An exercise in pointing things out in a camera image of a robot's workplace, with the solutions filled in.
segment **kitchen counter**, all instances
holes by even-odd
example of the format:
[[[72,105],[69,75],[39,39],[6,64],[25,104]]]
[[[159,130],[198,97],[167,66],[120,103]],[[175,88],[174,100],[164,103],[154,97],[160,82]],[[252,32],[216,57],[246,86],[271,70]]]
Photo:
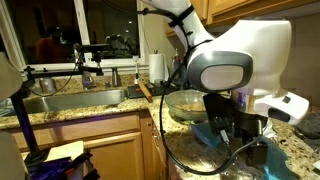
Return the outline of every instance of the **kitchen counter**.
[[[159,129],[160,97],[154,97],[153,100],[153,103],[148,103],[145,98],[128,99],[117,106],[96,106],[58,112],[29,114],[29,119],[32,125],[40,125],[149,109],[155,125]],[[213,159],[210,159],[210,156],[208,156],[206,146],[195,140],[195,136],[190,129],[190,122],[173,119],[169,115],[169,110],[165,104],[162,112],[163,128],[166,131],[165,137],[172,152],[183,163],[192,168],[202,171],[211,169]],[[277,120],[271,121],[278,136],[274,141],[288,156],[288,160],[286,161],[288,168],[296,174],[298,179],[320,179],[320,176],[313,172],[315,168],[312,166],[312,163],[320,160],[319,156],[314,154],[309,146],[293,134],[292,126]],[[19,123],[16,117],[0,117],[0,129],[17,127],[19,127]],[[213,179],[214,177],[221,179],[221,177],[230,177],[228,173],[215,176],[198,176],[185,173],[178,168],[177,171],[182,179]],[[257,177],[259,176],[259,172],[254,168],[247,168],[246,173],[257,174]]]

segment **mixing bowl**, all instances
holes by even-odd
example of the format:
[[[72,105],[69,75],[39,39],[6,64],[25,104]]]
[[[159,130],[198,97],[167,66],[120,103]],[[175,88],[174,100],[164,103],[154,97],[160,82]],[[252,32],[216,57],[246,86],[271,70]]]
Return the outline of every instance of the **mixing bowl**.
[[[169,107],[170,115],[184,120],[207,120],[208,117],[202,98],[205,94],[196,90],[182,90],[168,94],[165,97],[165,102]]]

